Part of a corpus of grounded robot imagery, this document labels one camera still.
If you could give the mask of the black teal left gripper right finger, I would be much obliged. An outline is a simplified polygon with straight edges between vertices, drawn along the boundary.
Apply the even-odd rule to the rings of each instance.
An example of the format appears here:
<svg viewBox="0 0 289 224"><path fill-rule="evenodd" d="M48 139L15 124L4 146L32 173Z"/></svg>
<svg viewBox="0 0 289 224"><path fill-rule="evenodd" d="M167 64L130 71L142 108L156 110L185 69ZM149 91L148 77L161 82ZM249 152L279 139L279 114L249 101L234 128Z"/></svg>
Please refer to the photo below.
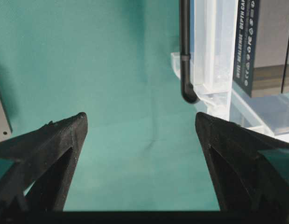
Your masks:
<svg viewBox="0 0 289 224"><path fill-rule="evenodd" d="M289 143L203 112L195 130L227 220L289 224Z"/></svg>

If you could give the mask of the black teal left gripper left finger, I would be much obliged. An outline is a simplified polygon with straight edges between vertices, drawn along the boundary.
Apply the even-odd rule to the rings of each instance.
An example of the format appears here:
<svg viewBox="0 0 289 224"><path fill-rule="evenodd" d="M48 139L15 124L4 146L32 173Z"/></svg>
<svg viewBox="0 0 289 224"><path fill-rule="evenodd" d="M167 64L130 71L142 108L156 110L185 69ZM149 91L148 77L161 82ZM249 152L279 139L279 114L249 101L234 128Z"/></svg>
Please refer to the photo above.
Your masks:
<svg viewBox="0 0 289 224"><path fill-rule="evenodd" d="M0 224L64 209L87 132L81 112L0 142Z"/></svg>

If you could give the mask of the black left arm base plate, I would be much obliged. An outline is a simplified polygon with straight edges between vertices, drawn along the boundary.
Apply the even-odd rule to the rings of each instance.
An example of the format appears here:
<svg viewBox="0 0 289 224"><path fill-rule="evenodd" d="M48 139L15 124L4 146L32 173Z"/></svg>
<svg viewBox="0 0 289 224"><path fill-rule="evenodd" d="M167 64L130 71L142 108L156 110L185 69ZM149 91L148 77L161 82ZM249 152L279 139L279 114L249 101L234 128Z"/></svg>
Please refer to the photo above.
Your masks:
<svg viewBox="0 0 289 224"><path fill-rule="evenodd" d="M11 135L12 135L12 128L5 109L5 105L3 103L2 94L0 92L0 142L9 139Z"/></svg>

